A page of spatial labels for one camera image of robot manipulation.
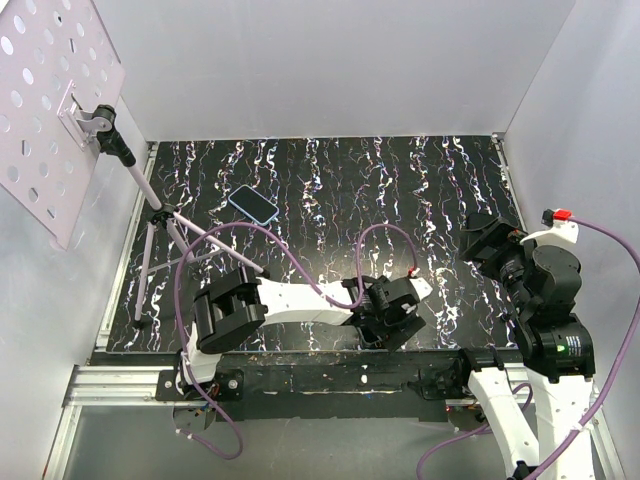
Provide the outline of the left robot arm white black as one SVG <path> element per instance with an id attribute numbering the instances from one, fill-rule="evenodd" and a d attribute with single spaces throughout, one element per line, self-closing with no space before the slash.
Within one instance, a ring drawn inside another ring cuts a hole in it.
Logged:
<path id="1" fill-rule="evenodd" d="M 433 291 L 423 278 L 388 279 L 365 276 L 362 303 L 356 278 L 327 284 L 328 302 L 305 284 L 287 284 L 259 278 L 240 267 L 198 291 L 194 298 L 192 334 L 175 368 L 174 385 L 193 400 L 205 398 L 217 380 L 222 355 L 239 347 L 259 328 L 286 323 L 319 323 L 352 327 L 367 348 L 399 349 L 425 326 L 418 313 Z"/>

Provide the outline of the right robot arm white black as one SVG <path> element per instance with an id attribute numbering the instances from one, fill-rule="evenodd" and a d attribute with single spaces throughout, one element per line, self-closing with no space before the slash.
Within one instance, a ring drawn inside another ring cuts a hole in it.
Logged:
<path id="1" fill-rule="evenodd" d="M 545 474 L 593 475 L 590 438 L 582 417 L 595 374 L 591 335 L 574 314 L 581 264 L 567 250 L 578 226 L 567 210 L 547 210 L 546 230 L 523 232 L 501 217 L 467 216 L 460 256 L 506 289 L 516 310 L 514 333 L 537 404 L 538 432 L 549 452 Z"/>

